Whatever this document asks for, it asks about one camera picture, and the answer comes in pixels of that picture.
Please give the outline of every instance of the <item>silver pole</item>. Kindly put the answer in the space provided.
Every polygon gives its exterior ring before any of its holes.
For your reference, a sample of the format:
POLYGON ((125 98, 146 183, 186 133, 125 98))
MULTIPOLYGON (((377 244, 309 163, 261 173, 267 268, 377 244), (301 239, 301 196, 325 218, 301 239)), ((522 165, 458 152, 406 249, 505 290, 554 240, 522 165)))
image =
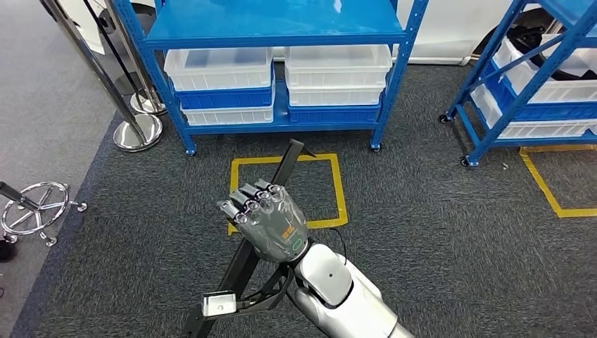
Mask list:
POLYGON ((101 66, 95 55, 89 50, 87 43, 66 15, 66 12, 57 0, 40 0, 52 18, 58 23, 64 35, 73 44, 75 50, 85 60, 89 68, 97 75, 103 87, 118 112, 122 115, 123 122, 114 132, 114 142, 126 151, 141 151, 153 146, 159 141, 162 132, 162 123, 155 116, 133 115, 120 93, 114 86, 108 73, 101 66))
POLYGON ((160 101, 160 98, 157 95, 156 90, 153 88, 153 83, 151 81, 151 78, 149 77, 149 74, 147 74, 147 70, 145 69, 143 60, 139 56, 139 53, 137 53, 137 50, 134 47, 134 44, 131 38, 129 37, 125 26, 122 24, 122 21, 120 21, 118 13, 116 13, 116 8, 114 7, 113 0, 106 0, 105 2, 108 14, 110 14, 110 17, 112 17, 112 20, 116 25, 116 30, 118 31, 118 34, 120 35, 120 38, 123 44, 125 45, 127 54, 129 54, 129 57, 133 62, 134 67, 137 69, 137 74, 139 76, 141 86, 143 86, 142 91, 145 95, 141 95, 143 94, 141 93, 141 91, 138 91, 135 94, 133 94, 133 96, 137 97, 131 98, 132 107, 140 113, 154 115, 164 114, 166 112, 165 105, 160 101))

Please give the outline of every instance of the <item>white plastic bin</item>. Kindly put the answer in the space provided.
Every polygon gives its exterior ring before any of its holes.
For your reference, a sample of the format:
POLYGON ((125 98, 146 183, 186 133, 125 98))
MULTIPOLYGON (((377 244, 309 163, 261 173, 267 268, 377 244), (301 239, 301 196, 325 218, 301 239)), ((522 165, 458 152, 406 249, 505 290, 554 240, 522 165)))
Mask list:
MULTIPOLYGON (((491 92, 482 84, 470 93, 489 128, 502 116, 498 103, 491 92)), ((582 136, 597 120, 529 121, 510 122, 498 137, 499 139, 574 137, 582 136)))
POLYGON ((387 45, 298 46, 285 49, 291 87, 379 87, 392 66, 387 45))
POLYGON ((240 125, 271 123, 274 120, 275 82, 272 83, 272 105, 269 107, 181 109, 189 125, 240 125))
POLYGON ((288 88, 291 106, 368 106, 379 103, 384 87, 288 88))
POLYGON ((179 91, 271 85, 272 48, 172 49, 164 71, 179 91))
MULTIPOLYGON (((544 35, 542 43, 556 36, 544 35)), ((545 56, 551 55, 558 45, 556 44, 554 47, 545 50, 543 54, 545 56)), ((514 47, 508 38, 505 38, 500 49, 494 55, 494 62, 499 68, 502 68, 520 57, 522 57, 522 53, 514 47)), ((512 88, 516 94, 520 94, 538 69, 534 63, 527 60, 505 72, 505 75, 512 83, 512 88)), ((560 66, 560 69, 575 75, 581 75, 588 69, 597 71, 597 49, 576 49, 560 66)), ((550 78, 529 100, 530 103, 589 101, 597 101, 597 80, 556 81, 550 78)))

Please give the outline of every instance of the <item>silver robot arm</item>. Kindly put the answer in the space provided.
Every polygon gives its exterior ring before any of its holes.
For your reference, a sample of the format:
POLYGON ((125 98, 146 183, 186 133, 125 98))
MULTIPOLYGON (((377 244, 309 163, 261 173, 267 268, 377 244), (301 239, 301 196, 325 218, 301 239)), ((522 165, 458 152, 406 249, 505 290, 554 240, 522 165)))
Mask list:
POLYGON ((308 241, 305 215, 284 187, 263 180, 245 184, 218 206, 262 259, 294 269, 295 305, 329 337, 412 337, 359 269, 308 241))
POLYGON ((296 306, 329 337, 413 337, 383 302, 379 289, 327 246, 313 244, 295 273, 305 283, 294 293, 296 306))

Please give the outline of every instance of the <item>yellow floor marking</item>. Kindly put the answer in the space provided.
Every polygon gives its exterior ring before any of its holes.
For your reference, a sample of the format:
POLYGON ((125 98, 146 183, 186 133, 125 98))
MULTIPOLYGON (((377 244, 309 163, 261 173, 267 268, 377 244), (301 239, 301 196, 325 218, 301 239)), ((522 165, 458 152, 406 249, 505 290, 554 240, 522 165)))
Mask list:
MULTIPOLYGON (((230 191, 239 186, 240 165, 279 163, 281 160, 281 156, 235 158, 232 160, 232 165, 230 168, 230 191)), ((332 165, 332 180, 334 182, 334 193, 336 194, 338 218, 329 220, 308 220, 307 227, 309 229, 321 229, 324 227, 339 227, 348 223, 348 213, 346 212, 346 201, 344 200, 344 189, 342 188, 342 178, 340 175, 338 156, 336 154, 317 154, 317 157, 313 158, 307 155, 300 155, 297 161, 329 161, 332 165)), ((232 226, 232 224, 228 223, 228 236, 236 231, 237 230, 232 226)))
POLYGON ((570 218, 570 217, 595 217, 597 216, 597 208, 584 208, 584 209, 564 209, 560 206, 558 201, 555 199, 553 193, 543 180, 541 174, 537 170, 533 161, 529 156, 529 153, 542 153, 547 151, 584 151, 584 150, 597 150, 597 145, 562 145, 562 146, 524 146, 520 148, 520 157, 524 161, 524 164, 529 169, 529 172, 535 179, 535 182, 545 195, 547 202, 551 205, 551 208, 559 218, 570 218))

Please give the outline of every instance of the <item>blue plastic crate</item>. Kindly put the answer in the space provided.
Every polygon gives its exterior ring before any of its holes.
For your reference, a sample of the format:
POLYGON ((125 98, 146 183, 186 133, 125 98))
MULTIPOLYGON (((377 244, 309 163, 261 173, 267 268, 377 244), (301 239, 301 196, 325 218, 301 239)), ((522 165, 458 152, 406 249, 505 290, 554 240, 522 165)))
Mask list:
MULTIPOLYGON (((498 70, 492 60, 483 69, 481 77, 498 70)), ((485 85, 498 102, 504 112, 516 99, 517 95, 507 76, 494 76, 485 85)), ((597 118, 597 102, 561 102, 544 104, 527 104, 514 117, 513 121, 557 121, 557 120, 585 120, 597 118)))
POLYGON ((377 121, 381 104, 374 106, 290 106, 290 123, 367 123, 377 121))
POLYGON ((245 108, 272 105, 272 86, 175 92, 183 109, 245 108))

